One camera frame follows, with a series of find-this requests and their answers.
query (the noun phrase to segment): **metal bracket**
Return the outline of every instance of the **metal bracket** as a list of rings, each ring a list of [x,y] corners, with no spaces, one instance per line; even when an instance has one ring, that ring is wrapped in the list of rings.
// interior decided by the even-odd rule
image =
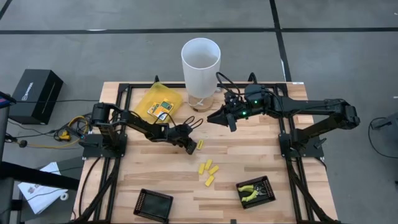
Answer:
[[[305,146],[305,149],[298,151],[290,148],[290,134],[282,133],[279,135],[280,153],[282,157],[323,157],[323,149],[322,146],[319,145],[320,142],[319,136],[311,138]]]
[[[89,134],[85,136],[83,158],[104,157],[104,158],[120,158],[124,156],[127,146],[127,135],[120,135],[119,146],[117,149],[108,149],[103,144],[102,134]]]

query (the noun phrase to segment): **black floor stripe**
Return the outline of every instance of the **black floor stripe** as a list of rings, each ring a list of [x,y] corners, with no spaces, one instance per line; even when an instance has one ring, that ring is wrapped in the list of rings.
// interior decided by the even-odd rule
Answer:
[[[278,41],[279,55],[282,61],[282,68],[284,69],[285,81],[291,82],[292,76],[290,74],[289,63],[287,62],[287,54],[284,44],[284,38],[282,36],[280,29],[278,11],[276,9],[275,0],[269,0],[269,4],[271,5],[272,18],[274,20],[276,39]]]
[[[6,3],[4,3],[4,5],[0,11],[0,20],[4,16],[4,13],[6,13],[8,6],[10,6],[11,2],[12,2],[12,0],[7,0]]]
[[[398,27],[282,28],[282,32],[398,32]]]
[[[231,27],[231,28],[174,28],[174,29],[101,29],[101,30],[0,30],[0,34],[188,34],[188,33],[258,33],[275,32],[274,28]]]

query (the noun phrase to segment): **pliers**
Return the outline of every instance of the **pliers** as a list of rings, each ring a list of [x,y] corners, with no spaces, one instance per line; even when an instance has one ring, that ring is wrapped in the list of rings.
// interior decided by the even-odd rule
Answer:
[[[267,192],[264,189],[264,186],[261,184],[257,185],[245,185],[243,187],[238,188],[239,192],[252,192],[252,194],[248,197],[243,197],[242,202],[248,202],[257,197],[257,195],[265,195]]]

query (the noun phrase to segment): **black box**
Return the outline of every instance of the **black box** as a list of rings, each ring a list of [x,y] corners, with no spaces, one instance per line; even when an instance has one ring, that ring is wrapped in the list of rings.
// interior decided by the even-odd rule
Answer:
[[[62,84],[51,70],[26,69],[12,95],[17,104],[10,107],[9,118],[21,124],[48,124]]]

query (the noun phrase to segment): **white paper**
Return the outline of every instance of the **white paper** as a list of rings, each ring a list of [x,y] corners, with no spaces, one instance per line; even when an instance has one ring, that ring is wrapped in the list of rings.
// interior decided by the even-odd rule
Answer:
[[[41,171],[51,172],[53,174],[61,175],[56,162],[51,162],[49,165],[41,168]],[[61,194],[68,191],[67,189],[58,190],[59,188],[47,187],[47,186],[42,186],[39,184],[31,184],[31,183],[25,183],[25,182],[18,184],[18,187],[21,190],[24,197],[26,198],[26,200],[28,200],[28,203],[35,214],[40,214],[41,212],[43,212],[56,199],[58,199],[61,196]]]

